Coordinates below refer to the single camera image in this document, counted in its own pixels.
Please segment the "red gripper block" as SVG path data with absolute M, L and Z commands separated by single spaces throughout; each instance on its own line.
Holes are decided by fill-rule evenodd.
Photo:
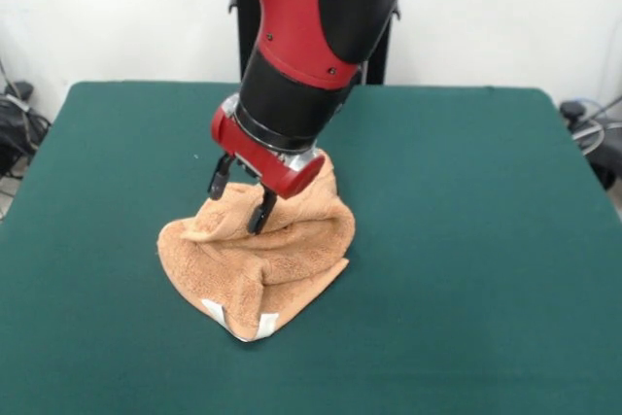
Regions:
M 225 153 L 219 158 L 209 184 L 212 200 L 222 198 L 234 161 L 241 162 L 264 185 L 261 203 L 248 222 L 249 233 L 261 233 L 274 209 L 278 196 L 289 199 L 308 187 L 320 173 L 325 156 L 312 147 L 299 155 L 287 155 L 267 149 L 249 137 L 224 108 L 219 108 L 211 123 L 213 139 Z

